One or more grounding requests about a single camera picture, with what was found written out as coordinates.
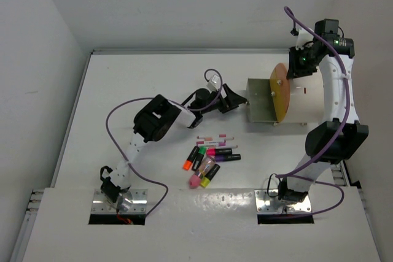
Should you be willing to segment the green drawer with gold knob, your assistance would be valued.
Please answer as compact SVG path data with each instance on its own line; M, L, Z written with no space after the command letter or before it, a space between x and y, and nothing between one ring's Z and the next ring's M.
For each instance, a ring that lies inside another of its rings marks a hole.
M246 85L247 116L251 123L269 123L278 125L274 108L274 98L269 79L248 78Z

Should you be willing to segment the purple black highlighter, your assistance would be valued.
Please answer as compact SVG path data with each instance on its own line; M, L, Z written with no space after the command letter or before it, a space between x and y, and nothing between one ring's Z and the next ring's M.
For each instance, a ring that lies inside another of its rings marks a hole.
M216 155L214 159L216 162L238 161L241 159L241 155L240 154Z

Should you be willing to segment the orange black highlighter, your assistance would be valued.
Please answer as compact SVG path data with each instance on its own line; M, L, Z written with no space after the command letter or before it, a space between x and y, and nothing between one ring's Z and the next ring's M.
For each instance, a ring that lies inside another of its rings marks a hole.
M194 162L198 152L199 152L199 147L194 146L194 148L190 152L189 156L187 157L187 159L182 167L184 170L188 171L192 167L193 162Z

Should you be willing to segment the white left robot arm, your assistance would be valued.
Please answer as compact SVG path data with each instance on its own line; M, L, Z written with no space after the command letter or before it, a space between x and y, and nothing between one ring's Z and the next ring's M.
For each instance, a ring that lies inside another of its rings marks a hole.
M124 151L109 130L109 119L117 109L138 101L147 101L148 103L135 115L131 143L128 150ZM109 166L101 168L101 192L110 202L117 203L119 197L128 192L131 187L129 172L132 171L143 181L165 188L161 201L164 200L169 192L168 186L142 176L133 167L142 149L149 142L162 140L176 122L188 129L194 129L202 122L204 114L214 110L225 114L245 103L247 103L247 99L244 96L235 93L224 83L217 88L213 86L199 88L190 94L182 104L158 94L153 98L132 99L116 106L109 112L105 126L110 139L122 156L122 161L114 169Z

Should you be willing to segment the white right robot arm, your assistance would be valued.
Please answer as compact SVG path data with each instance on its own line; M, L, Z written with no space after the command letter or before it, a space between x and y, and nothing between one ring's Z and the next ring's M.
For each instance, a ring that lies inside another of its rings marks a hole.
M278 176L281 202L304 201L311 184L331 165L350 159L368 137L368 126L360 123L354 105L354 41L340 29L338 20L320 20L314 29L296 31L297 43L289 49L288 80L321 73L324 113L319 126L307 134L305 155L297 167Z

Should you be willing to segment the yellow drawer with gold knob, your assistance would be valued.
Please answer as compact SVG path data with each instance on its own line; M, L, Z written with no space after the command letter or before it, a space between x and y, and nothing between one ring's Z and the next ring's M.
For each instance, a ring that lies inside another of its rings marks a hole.
M288 64L277 64L270 75L270 87L272 91L289 93L290 82L287 79Z

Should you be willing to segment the white cylindrical drawer organizer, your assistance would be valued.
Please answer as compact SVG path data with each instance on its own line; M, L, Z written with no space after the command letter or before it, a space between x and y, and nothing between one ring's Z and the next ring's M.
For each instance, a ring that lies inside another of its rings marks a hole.
M324 114L321 73L289 82L289 93L273 92L277 94L273 100L279 123L319 123Z

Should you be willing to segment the white pen magenta cap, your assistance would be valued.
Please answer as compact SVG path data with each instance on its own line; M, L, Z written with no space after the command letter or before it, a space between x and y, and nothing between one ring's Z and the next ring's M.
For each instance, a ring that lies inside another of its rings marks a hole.
M205 147L222 147L226 146L225 141L198 141L196 142L197 146L205 146Z

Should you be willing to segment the white pen orange band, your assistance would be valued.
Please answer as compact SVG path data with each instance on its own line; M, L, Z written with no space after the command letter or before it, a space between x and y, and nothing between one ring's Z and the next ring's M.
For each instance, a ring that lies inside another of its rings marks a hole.
M214 136L197 136L196 138L201 141L232 141L234 139L233 136L229 136L227 134L218 134Z

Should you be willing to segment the pink black highlighter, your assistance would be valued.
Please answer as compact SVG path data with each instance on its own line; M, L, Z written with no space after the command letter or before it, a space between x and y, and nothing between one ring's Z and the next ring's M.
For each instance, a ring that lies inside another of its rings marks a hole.
M231 155L233 150L231 148L209 148L206 151L207 156L217 156L217 155Z

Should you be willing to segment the green black highlighter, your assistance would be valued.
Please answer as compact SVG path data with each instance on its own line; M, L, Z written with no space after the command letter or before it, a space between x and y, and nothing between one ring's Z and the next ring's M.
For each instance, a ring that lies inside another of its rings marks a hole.
M199 147L199 151L196 153L196 157L192 164L192 171L196 171L200 167L200 164L205 156L205 153L206 153L206 147L204 146Z

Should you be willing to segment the pink capped clip tube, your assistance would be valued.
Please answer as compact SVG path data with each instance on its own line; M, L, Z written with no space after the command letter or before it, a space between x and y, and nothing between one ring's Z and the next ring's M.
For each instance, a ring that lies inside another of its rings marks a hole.
M199 168L194 172L194 174L191 176L189 180L189 187L191 189L197 188L203 177L212 169L212 167L215 165L215 159L207 156L200 164Z

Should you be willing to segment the yellow black highlighter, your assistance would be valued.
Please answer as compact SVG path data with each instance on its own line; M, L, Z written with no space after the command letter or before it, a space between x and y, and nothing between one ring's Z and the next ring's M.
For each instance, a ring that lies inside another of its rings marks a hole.
M215 164L211 170L203 177L203 179L201 180L200 186L203 188L206 188L211 180L214 178L214 176L217 174L217 172L220 169L220 165Z

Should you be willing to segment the metal mounting plate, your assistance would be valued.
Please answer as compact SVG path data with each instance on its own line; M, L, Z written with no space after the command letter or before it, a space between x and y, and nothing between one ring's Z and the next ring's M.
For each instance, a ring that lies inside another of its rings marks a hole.
M95 190L91 203L91 214L114 215L117 211L122 215L146 214L147 190L129 189L126 193L121 193L115 202L111 202L101 190Z
M312 212L308 196L301 202L286 202L275 196L277 192L277 189L254 190L255 206L259 215L298 215Z

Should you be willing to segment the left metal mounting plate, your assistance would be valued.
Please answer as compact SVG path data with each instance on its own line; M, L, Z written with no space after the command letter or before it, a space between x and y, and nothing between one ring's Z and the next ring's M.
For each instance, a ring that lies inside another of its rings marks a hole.
M147 190L129 189L126 193L121 193L115 202L111 202L101 190L95 190L91 203L91 214L114 215L117 211L122 215L146 214Z

